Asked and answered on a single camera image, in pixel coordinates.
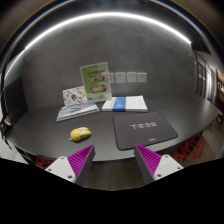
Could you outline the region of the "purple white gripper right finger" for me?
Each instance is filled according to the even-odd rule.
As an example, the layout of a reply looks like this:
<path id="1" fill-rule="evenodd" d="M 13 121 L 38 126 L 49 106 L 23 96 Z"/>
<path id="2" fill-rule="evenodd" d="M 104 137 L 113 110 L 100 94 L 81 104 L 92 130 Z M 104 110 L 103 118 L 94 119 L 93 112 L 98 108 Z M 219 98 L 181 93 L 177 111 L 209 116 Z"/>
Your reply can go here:
<path id="1" fill-rule="evenodd" d="M 170 155 L 159 155 L 138 144 L 134 146 L 134 155 L 145 184 L 160 180 L 182 169 L 182 166 Z"/>

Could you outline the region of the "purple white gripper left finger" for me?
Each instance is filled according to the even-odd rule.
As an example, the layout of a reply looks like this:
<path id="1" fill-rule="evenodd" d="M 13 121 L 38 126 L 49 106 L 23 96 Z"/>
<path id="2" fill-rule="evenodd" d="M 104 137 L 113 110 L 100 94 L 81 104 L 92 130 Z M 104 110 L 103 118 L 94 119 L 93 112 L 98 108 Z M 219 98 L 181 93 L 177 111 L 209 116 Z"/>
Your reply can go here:
<path id="1" fill-rule="evenodd" d="M 84 186 L 94 156 L 95 147 L 90 145 L 69 157 L 60 156 L 46 168 L 46 171 L 79 186 Z"/>

